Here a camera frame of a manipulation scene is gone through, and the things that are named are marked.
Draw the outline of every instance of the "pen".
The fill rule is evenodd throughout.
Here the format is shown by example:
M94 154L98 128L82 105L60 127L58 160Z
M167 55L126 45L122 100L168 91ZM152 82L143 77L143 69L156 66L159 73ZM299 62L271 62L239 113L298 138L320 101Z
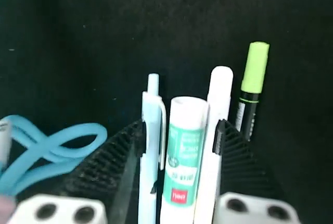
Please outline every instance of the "pen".
M255 110L264 83L269 47L264 42L253 42L249 47L235 122L236 129L248 141L252 136Z
M147 92L144 91L142 94L142 121L146 130L146 142L140 158L138 224L156 223L158 163L160 163L160 170L163 170L167 125L165 106L158 93L159 75L150 74L148 76Z
M194 224L212 223L217 195L220 192L222 156L213 151L215 130L219 120L228 119L233 71L215 67L211 73L207 102L208 124L204 140Z

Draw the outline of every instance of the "blue cable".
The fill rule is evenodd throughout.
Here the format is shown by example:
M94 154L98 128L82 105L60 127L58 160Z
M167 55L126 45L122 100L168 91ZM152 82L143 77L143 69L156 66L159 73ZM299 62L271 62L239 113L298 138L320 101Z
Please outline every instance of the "blue cable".
M12 124L11 136L27 150L5 171L0 173L0 194L15 196L30 185L71 172L80 162L107 139L107 130L97 123L84 123L46 136L33 123L18 115L4 118ZM68 148L61 145L86 135L96 135L85 147ZM50 164L28 169L40 158Z

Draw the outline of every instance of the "dark fabric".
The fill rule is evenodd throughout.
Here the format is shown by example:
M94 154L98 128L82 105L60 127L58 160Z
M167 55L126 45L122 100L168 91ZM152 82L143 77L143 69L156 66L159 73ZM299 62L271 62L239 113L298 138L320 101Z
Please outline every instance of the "dark fabric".
M303 223L330 222L332 0L0 2L0 115L48 134L91 121L115 134L140 116L150 72L166 103L205 98L217 65L234 71L234 115L248 45L269 42L253 141Z

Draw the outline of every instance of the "white cap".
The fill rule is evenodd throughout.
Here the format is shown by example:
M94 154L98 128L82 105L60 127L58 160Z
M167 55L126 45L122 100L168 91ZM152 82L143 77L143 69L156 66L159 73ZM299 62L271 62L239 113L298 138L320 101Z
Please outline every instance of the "white cap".
M233 71L229 67L217 66L210 77L207 101L218 102L230 98L233 86Z

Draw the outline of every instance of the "highlighter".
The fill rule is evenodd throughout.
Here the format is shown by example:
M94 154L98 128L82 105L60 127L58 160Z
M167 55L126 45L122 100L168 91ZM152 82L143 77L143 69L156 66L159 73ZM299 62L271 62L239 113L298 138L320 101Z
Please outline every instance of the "highlighter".
M253 42L249 47L235 122L236 129L248 141L252 136L255 111L264 84L269 48L270 45L264 42Z

